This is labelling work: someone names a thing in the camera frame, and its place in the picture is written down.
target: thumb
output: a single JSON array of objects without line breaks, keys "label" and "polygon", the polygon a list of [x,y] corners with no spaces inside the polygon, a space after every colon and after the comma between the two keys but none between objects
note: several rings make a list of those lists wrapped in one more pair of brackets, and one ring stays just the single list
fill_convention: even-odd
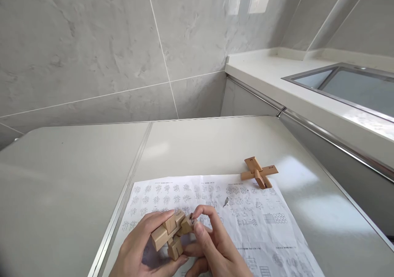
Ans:
[{"label": "thumb", "polygon": [[181,255],[176,261],[170,260],[167,264],[159,267],[152,276],[155,277],[171,277],[174,276],[177,270],[184,265],[189,258],[186,255]]},{"label": "thumb", "polygon": [[194,234],[208,262],[218,260],[218,257],[222,256],[220,252],[218,252],[218,250],[216,249],[210,235],[204,229],[202,223],[196,222],[196,224],[194,225]]}]

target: wooden block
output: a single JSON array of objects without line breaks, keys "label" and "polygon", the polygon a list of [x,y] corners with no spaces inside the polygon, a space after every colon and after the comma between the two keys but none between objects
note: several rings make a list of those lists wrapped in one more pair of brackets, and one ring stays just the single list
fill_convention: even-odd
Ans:
[{"label": "wooden block", "polygon": [[263,182],[263,178],[261,177],[260,172],[257,169],[255,169],[254,175],[256,178],[256,182],[259,184],[260,189],[264,190],[266,188],[266,186]]},{"label": "wooden block", "polygon": [[193,214],[191,213],[182,220],[182,223],[181,223],[182,234],[188,234],[190,232],[193,232],[194,220],[192,220],[192,215]]},{"label": "wooden block", "polygon": [[180,228],[180,229],[178,230],[178,232],[175,233],[175,235],[177,235],[178,237],[181,237],[181,236],[183,235],[183,233],[182,233],[182,228]]},{"label": "wooden block", "polygon": [[182,242],[179,237],[174,236],[174,241],[168,246],[167,253],[174,261],[183,253]]},{"label": "wooden block", "polygon": [[181,209],[178,209],[178,211],[174,214],[174,216],[175,216],[175,225],[178,226],[185,218],[185,213]]},{"label": "wooden block", "polygon": [[267,189],[272,188],[272,184],[270,182],[270,180],[268,179],[268,177],[263,176],[262,177],[264,185],[266,186]]},{"label": "wooden block", "polygon": [[248,159],[245,159],[246,165],[249,168],[251,172],[253,172],[255,169],[258,171],[262,171],[263,169],[261,168],[260,164],[257,162],[256,157],[250,157]]},{"label": "wooden block", "polygon": [[151,234],[152,242],[156,251],[159,251],[159,249],[162,248],[163,245],[167,241],[169,241],[175,235],[175,233],[177,233],[181,229],[181,223],[182,220],[185,218],[185,213],[179,209],[174,214],[174,216],[175,216],[176,227],[171,233],[168,233],[167,229],[163,225],[160,225],[160,227],[158,227],[156,230],[152,232]]},{"label": "wooden block", "polygon": [[176,228],[175,214],[173,214],[168,220],[163,223],[167,233],[170,234]]},{"label": "wooden block", "polygon": [[[262,171],[260,171],[260,175],[261,176],[267,176],[267,175],[271,175],[271,174],[276,174],[278,173],[278,170],[276,169],[275,165],[270,165],[267,167],[263,167]],[[245,181],[248,179],[254,179],[254,170],[253,172],[247,171],[247,172],[243,172],[241,173],[241,180]]]}]

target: paper sheet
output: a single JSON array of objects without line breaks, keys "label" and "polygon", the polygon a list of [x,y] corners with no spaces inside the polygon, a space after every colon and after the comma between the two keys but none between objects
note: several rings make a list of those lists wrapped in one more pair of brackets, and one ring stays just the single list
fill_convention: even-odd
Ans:
[{"label": "paper sheet", "polygon": [[[124,239],[146,213],[180,208],[188,214],[199,204],[216,208],[254,276],[324,276],[275,180],[270,181],[273,188],[266,190],[261,190],[254,180],[242,182],[239,174],[167,177],[134,183],[103,276],[109,275]],[[223,207],[227,197],[229,202]],[[211,228],[208,216],[201,215],[199,221]],[[182,244],[193,237],[182,236]],[[143,263],[157,267],[166,258],[167,244],[156,252],[149,240]],[[175,276],[185,276],[194,261],[191,258]]]}]

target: hand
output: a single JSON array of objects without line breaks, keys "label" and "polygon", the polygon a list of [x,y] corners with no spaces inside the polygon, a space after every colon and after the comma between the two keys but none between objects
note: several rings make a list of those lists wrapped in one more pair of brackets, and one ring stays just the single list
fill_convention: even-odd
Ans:
[{"label": "hand", "polygon": [[142,255],[151,233],[168,220],[174,211],[164,213],[154,212],[146,214],[138,225],[130,232],[120,247],[118,258],[110,273],[110,277],[156,276],[170,277],[188,261],[188,257],[181,255],[176,261],[151,269],[142,264]]},{"label": "hand", "polygon": [[199,205],[193,212],[193,219],[201,214],[209,216],[213,231],[196,222],[194,234],[197,243],[189,244],[183,250],[187,256],[199,257],[186,273],[186,277],[197,277],[211,270],[214,277],[253,277],[249,267],[236,249],[213,206]]}]

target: white table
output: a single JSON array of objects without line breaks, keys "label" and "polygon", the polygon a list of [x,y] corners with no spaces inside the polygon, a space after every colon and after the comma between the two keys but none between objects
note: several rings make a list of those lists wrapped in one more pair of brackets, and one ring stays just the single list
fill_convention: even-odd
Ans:
[{"label": "white table", "polygon": [[281,192],[326,276],[392,276],[392,244],[274,117],[30,132],[0,152],[2,257],[20,276],[97,275],[132,182],[240,173],[250,156],[278,168]]}]

